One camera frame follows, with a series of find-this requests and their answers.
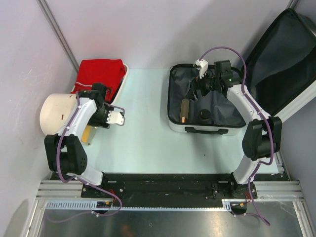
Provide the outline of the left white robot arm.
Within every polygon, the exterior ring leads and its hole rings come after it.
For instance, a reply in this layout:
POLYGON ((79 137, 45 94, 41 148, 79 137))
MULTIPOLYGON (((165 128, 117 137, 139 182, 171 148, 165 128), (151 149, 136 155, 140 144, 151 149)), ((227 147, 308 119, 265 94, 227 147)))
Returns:
POLYGON ((92 192, 102 198, 109 185, 103 182, 103 173, 88 163, 81 137, 87 125, 108 128, 107 117, 111 110, 105 105, 108 88, 94 83, 91 90, 76 92, 75 106, 70 117, 54 135, 46 135, 44 146, 51 171, 68 183, 73 179, 92 185, 92 192))

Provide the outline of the copper cylindrical bottle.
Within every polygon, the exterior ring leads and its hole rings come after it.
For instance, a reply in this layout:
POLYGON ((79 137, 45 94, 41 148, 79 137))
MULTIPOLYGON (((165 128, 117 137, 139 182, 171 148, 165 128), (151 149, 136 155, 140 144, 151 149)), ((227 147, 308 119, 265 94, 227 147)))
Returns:
POLYGON ((189 118, 189 106, 190 101, 188 99, 183 99, 181 102, 180 109, 180 122, 185 123, 189 118))

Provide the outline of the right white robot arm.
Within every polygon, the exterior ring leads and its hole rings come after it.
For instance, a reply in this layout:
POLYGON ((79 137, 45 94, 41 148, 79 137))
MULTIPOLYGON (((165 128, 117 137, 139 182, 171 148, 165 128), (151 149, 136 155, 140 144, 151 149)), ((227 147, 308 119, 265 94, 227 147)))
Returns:
POLYGON ((260 166, 273 163, 274 154, 280 149, 281 119, 260 107, 241 78, 234 76, 229 60, 215 62, 213 75, 207 72, 208 62, 204 59, 196 60, 193 67, 198 70, 198 76, 189 83, 188 98, 197 100, 199 94, 205 96, 210 91, 218 91, 235 106, 247 125, 242 140, 244 155, 228 185, 229 195, 239 198, 260 166))

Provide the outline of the red shirt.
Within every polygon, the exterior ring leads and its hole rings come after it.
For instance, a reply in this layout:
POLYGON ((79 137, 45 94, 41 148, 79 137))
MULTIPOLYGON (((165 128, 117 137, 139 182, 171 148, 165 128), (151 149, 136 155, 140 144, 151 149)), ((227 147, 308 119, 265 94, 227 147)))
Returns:
POLYGON ((107 87, 105 100, 110 103, 124 75, 125 69, 123 61, 120 59, 83 60, 79 66, 77 80, 71 93, 90 90, 94 83, 101 83, 107 87))

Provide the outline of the black white space suitcase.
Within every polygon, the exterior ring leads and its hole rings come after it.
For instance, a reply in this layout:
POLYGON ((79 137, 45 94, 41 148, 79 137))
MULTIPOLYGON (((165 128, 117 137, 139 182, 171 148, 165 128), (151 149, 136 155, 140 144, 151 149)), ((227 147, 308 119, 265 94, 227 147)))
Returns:
MULTIPOLYGON (((284 10, 268 27, 250 55, 245 67, 232 68, 234 76, 245 82, 255 101, 271 116, 287 121, 316 96, 316 25, 293 9, 284 10)), ((189 118, 180 122, 181 102, 189 82, 198 76, 192 64, 170 69, 167 116, 175 132, 237 134, 245 122, 220 92, 211 91, 190 100, 189 118), (202 120, 201 110, 211 118, 202 120)))

